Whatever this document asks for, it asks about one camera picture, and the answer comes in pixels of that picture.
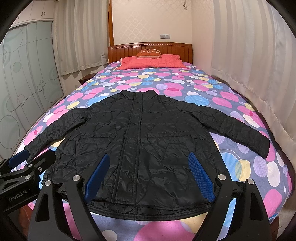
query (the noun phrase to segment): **textured blue pad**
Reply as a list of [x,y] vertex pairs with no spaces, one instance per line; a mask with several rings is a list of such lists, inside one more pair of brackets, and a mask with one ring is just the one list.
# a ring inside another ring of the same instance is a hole
[[21,152],[19,152],[18,154],[16,154],[16,155],[12,156],[11,158],[9,158],[8,166],[10,168],[15,168],[19,164],[21,164],[23,161],[27,160],[29,157],[30,157],[29,151],[24,149]]
[[216,199],[213,183],[193,152],[188,155],[188,165],[203,197],[213,202]]
[[110,158],[109,155],[105,154],[101,162],[89,178],[89,181],[85,185],[85,194],[83,199],[86,203],[90,203],[90,201],[96,197],[96,194],[100,189],[101,183],[104,180],[109,167]]

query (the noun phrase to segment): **jacket sleeve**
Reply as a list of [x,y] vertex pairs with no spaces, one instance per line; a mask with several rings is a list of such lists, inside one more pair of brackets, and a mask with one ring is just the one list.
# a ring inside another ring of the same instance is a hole
[[25,149],[30,153],[27,162],[33,160],[52,141],[62,139],[69,130],[85,123],[88,119],[88,115],[89,112],[87,109],[74,108],[50,124],[33,141],[25,146]]
[[267,157],[269,139],[259,131],[211,107],[198,106],[186,102],[175,102],[175,104],[180,111],[189,113],[204,126],[210,127],[239,144],[248,146],[263,158]]

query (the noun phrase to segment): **quilted jacket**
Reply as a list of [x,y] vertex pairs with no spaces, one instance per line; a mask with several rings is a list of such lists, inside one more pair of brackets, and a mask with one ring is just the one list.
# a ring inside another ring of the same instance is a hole
[[218,110],[153,90],[122,91],[89,108],[74,108],[25,148],[30,161],[65,137],[43,183],[81,175],[107,153],[110,168],[89,204],[92,212],[130,220],[177,220],[210,207],[189,169],[189,153],[230,178],[209,128],[267,157],[269,140],[258,131]]

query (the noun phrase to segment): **nightstand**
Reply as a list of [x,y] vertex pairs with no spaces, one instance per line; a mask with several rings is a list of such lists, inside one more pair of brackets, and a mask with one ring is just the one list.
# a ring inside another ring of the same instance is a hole
[[88,74],[88,75],[82,77],[82,79],[79,80],[80,85],[83,85],[86,81],[90,80],[95,75],[96,75],[96,73],[94,73],[94,74]]

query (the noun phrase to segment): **headboard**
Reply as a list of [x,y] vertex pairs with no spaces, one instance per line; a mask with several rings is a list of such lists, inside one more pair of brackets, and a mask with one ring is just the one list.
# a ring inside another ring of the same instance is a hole
[[136,56],[142,49],[157,49],[161,54],[178,54],[183,62],[193,63],[191,44],[170,42],[144,42],[110,46],[108,48],[109,63],[119,61],[121,58]]

